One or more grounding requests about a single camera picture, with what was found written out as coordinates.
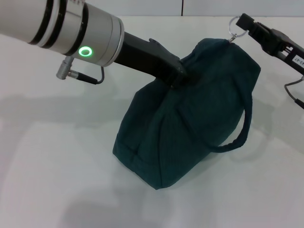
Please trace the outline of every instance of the dark green fabric bag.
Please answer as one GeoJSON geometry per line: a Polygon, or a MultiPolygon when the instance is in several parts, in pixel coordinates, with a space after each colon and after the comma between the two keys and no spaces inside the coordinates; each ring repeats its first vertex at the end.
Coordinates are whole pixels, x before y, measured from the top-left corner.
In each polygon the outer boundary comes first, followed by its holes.
{"type": "Polygon", "coordinates": [[[114,155],[155,189],[169,187],[209,153],[244,145],[259,65],[239,46],[204,39],[182,60],[196,83],[170,89],[155,80],[138,91],[121,124],[114,155]],[[221,145],[235,130],[238,138],[221,145]]]}

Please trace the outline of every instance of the white table surface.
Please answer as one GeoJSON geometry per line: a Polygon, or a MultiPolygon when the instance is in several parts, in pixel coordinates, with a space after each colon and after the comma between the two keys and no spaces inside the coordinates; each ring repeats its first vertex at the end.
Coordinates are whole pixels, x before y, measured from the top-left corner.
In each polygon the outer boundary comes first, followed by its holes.
{"type": "MultiPolygon", "coordinates": [[[[203,38],[230,37],[225,17],[122,19],[180,57],[203,38]]],[[[304,18],[256,20],[304,47],[304,18]]],[[[283,88],[301,76],[249,36],[236,43],[262,67],[248,142],[155,191],[112,155],[135,92],[153,78],[113,64],[100,86],[60,81],[63,56],[0,36],[0,227],[303,227],[304,110],[283,88]]],[[[95,65],[74,69],[100,77],[95,65]]],[[[291,89],[304,99],[303,88],[291,89]]]]}

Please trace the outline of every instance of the white wall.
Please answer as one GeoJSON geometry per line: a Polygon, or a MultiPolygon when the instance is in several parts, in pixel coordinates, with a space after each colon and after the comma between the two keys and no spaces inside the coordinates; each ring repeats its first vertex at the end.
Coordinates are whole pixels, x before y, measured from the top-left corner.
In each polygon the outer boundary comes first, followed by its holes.
{"type": "Polygon", "coordinates": [[[184,0],[184,16],[304,16],[303,0],[184,0]]]}
{"type": "Polygon", "coordinates": [[[180,16],[182,0],[87,0],[118,16],[180,16]]]}

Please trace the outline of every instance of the metal key ring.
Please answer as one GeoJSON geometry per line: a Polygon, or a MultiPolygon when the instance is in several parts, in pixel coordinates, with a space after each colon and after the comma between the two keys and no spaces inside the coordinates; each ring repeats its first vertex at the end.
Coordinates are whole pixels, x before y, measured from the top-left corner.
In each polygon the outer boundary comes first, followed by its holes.
{"type": "Polygon", "coordinates": [[[231,32],[231,25],[232,25],[232,22],[233,22],[235,19],[238,19],[238,18],[240,18],[240,16],[234,17],[234,18],[231,19],[231,21],[229,22],[229,33],[230,33],[233,37],[235,37],[235,38],[237,38],[237,37],[242,37],[242,36],[244,36],[244,35],[247,33],[247,31],[245,31],[245,32],[243,32],[241,35],[237,35],[236,33],[232,33],[232,32],[231,32]]]}

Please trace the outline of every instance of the black cable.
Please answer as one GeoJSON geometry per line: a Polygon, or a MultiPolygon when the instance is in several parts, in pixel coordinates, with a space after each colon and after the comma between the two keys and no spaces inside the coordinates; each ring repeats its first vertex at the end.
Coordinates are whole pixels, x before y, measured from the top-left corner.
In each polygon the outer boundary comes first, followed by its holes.
{"type": "Polygon", "coordinates": [[[102,84],[104,82],[105,79],[105,69],[103,67],[101,67],[101,80],[97,82],[97,85],[102,84]]]}
{"type": "Polygon", "coordinates": [[[287,87],[288,87],[288,86],[293,86],[293,85],[298,84],[298,83],[300,83],[300,82],[302,82],[302,81],[303,81],[303,80],[300,79],[300,80],[297,80],[297,81],[295,81],[295,82],[286,84],[286,85],[284,86],[286,92],[288,93],[288,95],[289,95],[294,101],[296,101],[296,98],[295,98],[294,96],[292,96],[292,94],[289,92],[289,90],[287,89],[287,87]]]}

